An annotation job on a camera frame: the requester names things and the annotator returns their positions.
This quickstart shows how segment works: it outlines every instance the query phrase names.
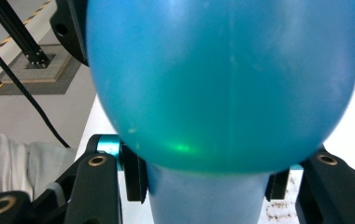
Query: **white fabric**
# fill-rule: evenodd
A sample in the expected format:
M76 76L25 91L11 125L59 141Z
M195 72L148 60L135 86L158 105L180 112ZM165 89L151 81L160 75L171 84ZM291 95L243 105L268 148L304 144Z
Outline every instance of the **white fabric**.
M75 155L70 148L16 144L0 134L0 192L22 190L33 200L73 163Z

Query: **black cable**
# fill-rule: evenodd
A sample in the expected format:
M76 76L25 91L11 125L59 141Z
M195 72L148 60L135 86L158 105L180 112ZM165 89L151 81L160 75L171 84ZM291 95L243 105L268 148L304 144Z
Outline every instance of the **black cable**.
M64 147L70 147L64 140L63 138L58 134L58 132L55 130L55 128L52 126L49 118L47 117L46 113L44 110L41 108L41 106L38 104L38 102L33 98L32 94L26 90L26 88L22 85L20 80L14 75L14 73L9 69L8 65L3 61L3 59L0 57L0 67L6 72L6 74L11 78L12 82L20 89L20 91L23 93L23 95L26 97L26 99L29 100L29 102L32 104L32 106L35 107L37 112L40 114L41 118L44 120L44 122L47 124L47 126L50 128L51 132L54 134L54 136L61 142Z

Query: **inflated balloon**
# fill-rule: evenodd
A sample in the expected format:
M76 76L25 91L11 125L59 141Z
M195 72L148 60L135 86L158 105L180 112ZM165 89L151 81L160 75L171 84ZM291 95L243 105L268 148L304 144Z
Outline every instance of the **inflated balloon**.
M276 171L314 153L355 83L355 1L90 0L102 105L146 161Z

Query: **teal component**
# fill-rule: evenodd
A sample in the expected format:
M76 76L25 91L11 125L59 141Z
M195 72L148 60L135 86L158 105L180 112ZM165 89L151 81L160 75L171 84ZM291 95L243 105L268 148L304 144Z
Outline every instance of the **teal component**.
M355 1L90 0L102 105L146 161L210 174L311 154L355 84Z
M270 174L198 175L147 163L155 224L259 223Z
M117 134L103 134L98 141L98 151L104 151L116 158L117 170L121 171L121 156L120 156L121 140Z

